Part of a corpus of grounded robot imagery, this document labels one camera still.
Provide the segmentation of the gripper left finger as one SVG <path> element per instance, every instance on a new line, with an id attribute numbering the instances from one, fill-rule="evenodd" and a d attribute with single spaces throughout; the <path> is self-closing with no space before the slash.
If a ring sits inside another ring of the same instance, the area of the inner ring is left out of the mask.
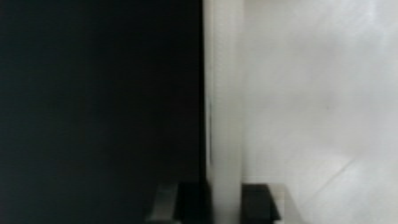
<path id="1" fill-rule="evenodd" d="M 207 192 L 198 183 L 159 186 L 148 224 L 209 224 Z"/>

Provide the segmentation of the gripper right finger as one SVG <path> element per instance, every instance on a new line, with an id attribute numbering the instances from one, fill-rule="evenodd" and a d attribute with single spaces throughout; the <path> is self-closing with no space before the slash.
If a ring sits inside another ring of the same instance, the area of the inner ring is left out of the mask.
<path id="1" fill-rule="evenodd" d="M 241 224 L 289 224 L 289 193 L 283 184 L 251 183 L 242 188 Z"/>

